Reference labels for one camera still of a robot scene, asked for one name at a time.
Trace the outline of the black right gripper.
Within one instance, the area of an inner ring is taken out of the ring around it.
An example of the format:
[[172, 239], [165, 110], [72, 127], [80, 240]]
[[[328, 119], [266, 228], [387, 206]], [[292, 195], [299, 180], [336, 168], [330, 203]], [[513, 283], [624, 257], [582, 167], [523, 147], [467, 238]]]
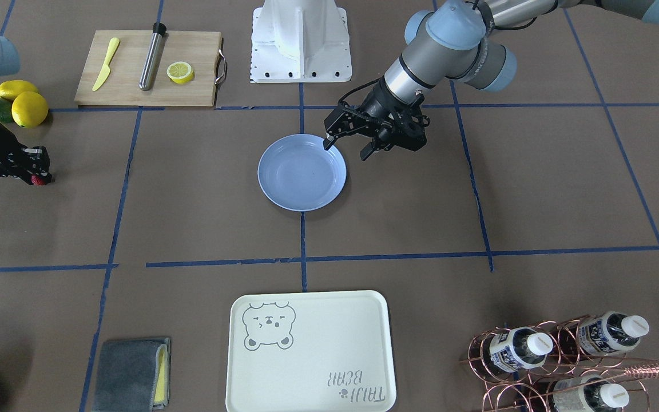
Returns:
[[50, 157], [44, 146], [27, 148], [0, 124], [0, 178], [13, 177], [32, 185], [31, 175], [39, 175], [48, 185], [53, 181], [49, 168]]

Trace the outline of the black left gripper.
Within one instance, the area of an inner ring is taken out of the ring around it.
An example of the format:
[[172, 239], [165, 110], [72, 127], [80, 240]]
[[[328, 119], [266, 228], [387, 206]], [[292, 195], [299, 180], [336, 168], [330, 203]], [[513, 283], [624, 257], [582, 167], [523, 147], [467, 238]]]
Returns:
[[[351, 94], [369, 86], [373, 88], [360, 105], [354, 107], [346, 102]], [[351, 89], [338, 99], [324, 120], [323, 148], [329, 151], [339, 138], [359, 134], [370, 139], [359, 152], [361, 161], [392, 148], [418, 151], [427, 144], [424, 129], [428, 127], [428, 116], [421, 111], [423, 102], [421, 91], [411, 94], [411, 102], [400, 101], [385, 80], [373, 80]]]

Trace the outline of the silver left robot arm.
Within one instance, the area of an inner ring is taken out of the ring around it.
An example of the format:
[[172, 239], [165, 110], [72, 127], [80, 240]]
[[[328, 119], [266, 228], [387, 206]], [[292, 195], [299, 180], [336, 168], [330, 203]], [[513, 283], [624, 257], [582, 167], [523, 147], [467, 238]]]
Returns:
[[325, 150], [338, 139], [356, 134], [375, 152], [426, 145], [430, 120], [421, 110], [424, 98], [440, 82], [467, 84], [484, 92], [504, 89], [514, 78], [512, 50], [491, 40], [497, 31], [524, 29], [539, 16], [580, 5], [579, 1], [447, 1], [434, 11], [422, 10], [406, 24], [405, 49], [384, 75], [368, 83], [371, 91], [358, 107], [345, 97], [325, 118]]

